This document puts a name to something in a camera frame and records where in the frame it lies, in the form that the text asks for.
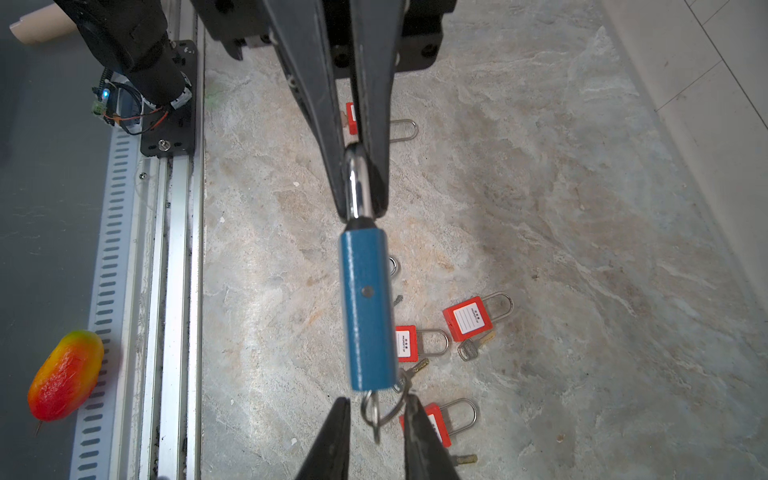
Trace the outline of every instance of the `red and yellow mango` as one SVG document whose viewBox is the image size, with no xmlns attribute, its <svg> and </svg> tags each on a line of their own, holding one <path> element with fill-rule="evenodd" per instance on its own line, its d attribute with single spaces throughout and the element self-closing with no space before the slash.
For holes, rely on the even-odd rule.
<svg viewBox="0 0 768 480">
<path fill-rule="evenodd" d="M 52 422 L 77 410 L 96 386 L 103 359 L 104 344 L 93 332 L 75 330 L 61 339 L 29 387 L 32 415 Z"/>
</svg>

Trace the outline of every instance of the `white tile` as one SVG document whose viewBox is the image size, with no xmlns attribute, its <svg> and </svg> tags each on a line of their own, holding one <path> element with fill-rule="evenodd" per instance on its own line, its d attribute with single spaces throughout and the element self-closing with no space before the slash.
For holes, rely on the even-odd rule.
<svg viewBox="0 0 768 480">
<path fill-rule="evenodd" d="M 768 121 L 768 2 L 730 0 L 704 29 L 757 112 Z"/>
<path fill-rule="evenodd" d="M 690 6 L 690 9 L 694 11 L 694 15 L 699 19 L 699 22 L 704 23 L 726 3 L 728 3 L 728 0 L 696 0 L 696 3 Z"/>
<path fill-rule="evenodd" d="M 766 305 L 768 130 L 722 62 L 658 113 Z"/>
<path fill-rule="evenodd" d="M 682 1 L 602 2 L 654 108 L 667 103 L 720 61 L 696 17 Z"/>
</svg>

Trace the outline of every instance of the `tile grout line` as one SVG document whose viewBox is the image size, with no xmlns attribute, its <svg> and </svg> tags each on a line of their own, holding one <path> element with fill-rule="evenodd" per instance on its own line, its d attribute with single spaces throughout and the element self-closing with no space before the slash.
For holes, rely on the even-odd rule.
<svg viewBox="0 0 768 480">
<path fill-rule="evenodd" d="M 687 90 L 687 89 L 688 89 L 688 88 L 689 88 L 691 85 L 693 85 L 693 84 L 695 84 L 697 81 L 699 81 L 699 80 L 700 80 L 700 79 L 701 79 L 701 78 L 702 78 L 704 75 L 706 75 L 706 74 L 710 73 L 710 70 L 712 70 L 713 68 L 715 68 L 716 66 L 718 66 L 718 65 L 719 65 L 721 62 L 725 63 L 725 61 L 723 60 L 723 57 L 720 57 L 720 60 L 719 60 L 719 61 L 718 61 L 718 62 L 717 62 L 715 65 L 712 65 L 711 67 L 709 67 L 709 68 L 707 69 L 707 71 L 705 71 L 703 74 L 699 75 L 699 76 L 698 76 L 698 78 L 697 78 L 696 80 L 694 80 L 694 81 L 692 81 L 691 83 L 689 83 L 689 84 L 688 84 L 688 86 L 686 86 L 686 87 L 685 87 L 683 90 L 680 90 L 680 91 L 678 91 L 676 94 L 672 95 L 672 98 L 670 98 L 669 100 L 667 100 L 666 102 L 664 102 L 664 104 L 663 104 L 663 105 L 661 105 L 659 108 L 657 108 L 657 109 L 656 109 L 656 110 L 654 110 L 654 111 L 655 111 L 656 113 L 659 113 L 659 110 L 661 110 L 662 108 L 666 107 L 666 106 L 667 106 L 667 104 L 668 104 L 669 102 L 671 102 L 672 100 L 674 100 L 675 98 L 679 97 L 679 96 L 680 96 L 680 94 L 682 94 L 684 91 L 686 91 L 686 90 Z"/>
<path fill-rule="evenodd" d="M 730 2 L 730 0 L 727 0 L 725 3 L 723 3 L 723 6 L 722 6 L 722 7 L 720 7 L 720 8 L 718 8 L 718 9 L 717 9 L 717 12 L 719 12 L 720 10 L 722 10 L 722 9 L 723 9 L 723 7 L 725 7 L 726 5 L 728 5 L 728 3 L 729 3 L 729 2 Z M 707 19 L 707 22 L 708 22 L 709 20 L 711 20 L 713 16 L 717 15 L 717 12 L 714 12 L 712 15 L 710 15 L 710 17 Z M 704 28 L 704 26 L 707 24 L 707 22 L 704 22 L 704 23 L 702 23 L 702 24 L 701 24 L 701 28 Z"/>
<path fill-rule="evenodd" d="M 739 85 L 739 88 L 741 89 L 741 93 L 743 93 L 743 94 L 744 94 L 744 97 L 746 97 L 746 101 L 748 101 L 748 102 L 750 103 L 750 105 L 752 106 L 752 109 L 753 109 L 753 110 L 755 111 L 755 113 L 757 114 L 757 117 L 758 117 L 758 118 L 760 119 L 760 121 L 763 123 L 763 126 L 765 127 L 765 129 L 766 129 L 766 130 L 768 130 L 768 124 L 766 124 L 766 121 L 765 121 L 765 119 L 764 119 L 764 118 L 763 118 L 763 116 L 760 114 L 760 112 L 759 112 L 759 111 L 757 111 L 757 109 L 755 108 L 755 104 L 752 102 L 752 99 L 750 98 L 750 96 L 746 94 L 746 91 L 744 90 L 744 87 L 742 87 L 742 86 L 741 86 L 741 82 L 739 81 L 739 79 L 738 79 L 738 78 L 736 78 L 736 75 L 734 75 L 734 74 L 733 74 L 733 70 L 731 70 L 731 69 L 730 69 L 730 67 L 728 66 L 728 62 L 727 62 L 727 61 L 725 61 L 725 58 L 723 58 L 723 54 L 721 54 L 721 53 L 720 53 L 720 49 L 719 49 L 719 48 L 717 48 L 717 45 L 715 45 L 715 42 L 714 42 L 714 41 L 712 41 L 712 37 L 710 37 L 710 34 L 709 34 L 709 32 L 707 32 L 707 30 L 704 28 L 704 25 L 702 25 L 702 23 L 701 23 L 701 22 L 699 22 L 699 18 L 696 16 L 696 14 L 694 13 L 694 10 L 693 10 L 693 9 L 690 7 L 690 5 L 688 5 L 688 9 L 690 10 L 690 13 L 691 13 L 691 14 L 694 16 L 694 18 L 696 19 L 696 22 L 697 22 L 697 23 L 699 24 L 699 26 L 701 27 L 701 30 L 704 32 L 704 34 L 705 34 L 705 35 L 707 36 L 707 38 L 709 39 L 709 41 L 710 41 L 710 43 L 712 44 L 712 46 L 715 48 L 715 51 L 717 52 L 717 54 L 718 54 L 718 55 L 720 56 L 720 58 L 722 59 L 722 61 L 723 61 L 723 65 L 725 65 L 725 68 L 727 68 L 727 69 L 728 69 L 728 71 L 730 72 L 730 76 L 731 76 L 731 77 L 733 77 L 733 79 L 736 81 L 736 84 L 737 84 L 737 85 Z"/>
</svg>

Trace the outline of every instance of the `dark gray surface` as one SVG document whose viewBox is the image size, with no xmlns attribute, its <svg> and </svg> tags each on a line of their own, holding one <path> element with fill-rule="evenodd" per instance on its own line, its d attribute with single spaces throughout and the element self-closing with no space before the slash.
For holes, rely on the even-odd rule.
<svg viewBox="0 0 768 480">
<path fill-rule="evenodd" d="M 3 25 L 50 2 L 3 2 Z M 28 47 L 0 33 L 0 478 L 67 478 L 75 415 L 27 406 L 58 341 L 88 325 L 109 128 L 89 112 L 101 66 L 79 35 Z"/>
</svg>

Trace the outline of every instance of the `beige cylinder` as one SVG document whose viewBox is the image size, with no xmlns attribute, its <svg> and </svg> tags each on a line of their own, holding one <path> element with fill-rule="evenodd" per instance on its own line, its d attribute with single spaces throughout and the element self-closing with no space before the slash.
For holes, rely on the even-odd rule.
<svg viewBox="0 0 768 480">
<path fill-rule="evenodd" d="M 52 40 L 77 30 L 74 22 L 55 3 L 21 17 L 11 25 L 11 31 L 26 45 Z"/>
</svg>

